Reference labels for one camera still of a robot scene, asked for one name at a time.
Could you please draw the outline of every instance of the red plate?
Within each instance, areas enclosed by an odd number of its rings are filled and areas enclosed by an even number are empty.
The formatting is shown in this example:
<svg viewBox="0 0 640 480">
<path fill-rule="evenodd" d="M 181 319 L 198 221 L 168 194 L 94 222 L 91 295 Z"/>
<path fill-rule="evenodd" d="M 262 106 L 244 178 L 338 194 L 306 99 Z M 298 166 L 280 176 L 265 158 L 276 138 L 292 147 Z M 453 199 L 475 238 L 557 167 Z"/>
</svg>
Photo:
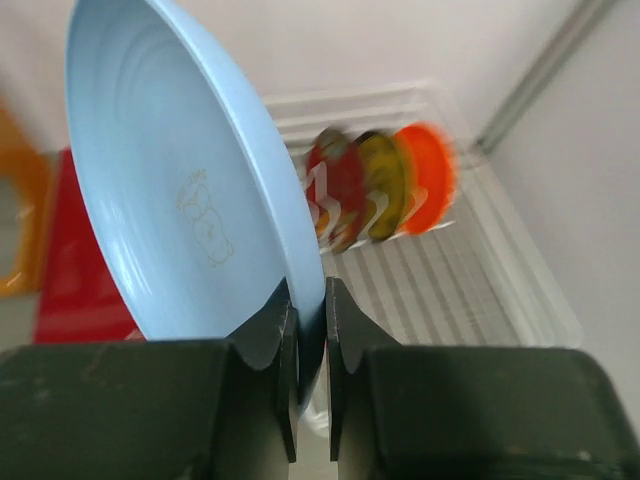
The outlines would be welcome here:
<svg viewBox="0 0 640 480">
<path fill-rule="evenodd" d="M 354 144 L 340 129 L 327 128 L 307 164 L 306 195 L 316 210 L 320 244 L 343 252 L 358 239 L 366 212 L 364 167 Z"/>
</svg>

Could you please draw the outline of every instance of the red box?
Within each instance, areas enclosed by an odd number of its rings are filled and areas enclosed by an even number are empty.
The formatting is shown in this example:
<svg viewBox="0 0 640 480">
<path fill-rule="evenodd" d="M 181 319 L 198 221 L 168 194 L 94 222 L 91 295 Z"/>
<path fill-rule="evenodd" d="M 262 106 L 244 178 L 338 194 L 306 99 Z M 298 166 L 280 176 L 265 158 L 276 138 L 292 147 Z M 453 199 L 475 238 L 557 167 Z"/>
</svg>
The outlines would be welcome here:
<svg viewBox="0 0 640 480">
<path fill-rule="evenodd" d="M 142 338 L 93 235 L 71 151 L 60 154 L 35 343 Z"/>
</svg>

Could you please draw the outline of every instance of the orange object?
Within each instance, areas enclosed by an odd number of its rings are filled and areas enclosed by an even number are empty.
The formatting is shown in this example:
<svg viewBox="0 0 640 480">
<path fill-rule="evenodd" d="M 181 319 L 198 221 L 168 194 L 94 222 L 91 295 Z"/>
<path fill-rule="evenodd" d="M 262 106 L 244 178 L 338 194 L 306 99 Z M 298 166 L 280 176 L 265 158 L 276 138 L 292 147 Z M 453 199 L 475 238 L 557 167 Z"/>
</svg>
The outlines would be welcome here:
<svg viewBox="0 0 640 480">
<path fill-rule="evenodd" d="M 9 113 L 0 105 L 0 177 L 8 177 L 20 198 L 22 224 L 14 267 L 0 277 L 0 297 L 35 291 L 42 279 L 45 208 L 51 184 L 51 168 L 24 137 Z"/>
<path fill-rule="evenodd" d="M 453 201 L 455 157 L 435 128 L 414 123 L 394 135 L 409 152 L 415 184 L 399 231 L 419 235 L 442 219 Z"/>
</svg>

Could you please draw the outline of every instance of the orange chair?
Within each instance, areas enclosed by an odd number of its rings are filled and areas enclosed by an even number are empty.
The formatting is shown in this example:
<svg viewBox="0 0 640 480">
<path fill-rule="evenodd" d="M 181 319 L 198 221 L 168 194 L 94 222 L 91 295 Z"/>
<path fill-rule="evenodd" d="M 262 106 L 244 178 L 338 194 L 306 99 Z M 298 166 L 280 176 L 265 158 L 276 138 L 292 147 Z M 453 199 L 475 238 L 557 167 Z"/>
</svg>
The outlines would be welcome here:
<svg viewBox="0 0 640 480">
<path fill-rule="evenodd" d="M 0 103 L 0 177 L 8 177 L 20 199 L 20 245 L 9 275 L 0 276 L 0 298 L 38 290 L 46 246 L 46 204 L 51 167 Z"/>
</svg>

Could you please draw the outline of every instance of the yellow plate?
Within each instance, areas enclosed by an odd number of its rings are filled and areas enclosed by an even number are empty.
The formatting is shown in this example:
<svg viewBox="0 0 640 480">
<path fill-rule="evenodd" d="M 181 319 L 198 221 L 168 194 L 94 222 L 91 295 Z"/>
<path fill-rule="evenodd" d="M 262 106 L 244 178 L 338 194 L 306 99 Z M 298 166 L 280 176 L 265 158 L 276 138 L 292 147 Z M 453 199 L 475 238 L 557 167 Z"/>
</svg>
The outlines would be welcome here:
<svg viewBox="0 0 640 480">
<path fill-rule="evenodd" d="M 371 130 L 356 139 L 364 163 L 367 210 L 362 230 L 371 240 L 391 237 L 400 225 L 410 187 L 403 148 L 389 135 Z"/>
</svg>

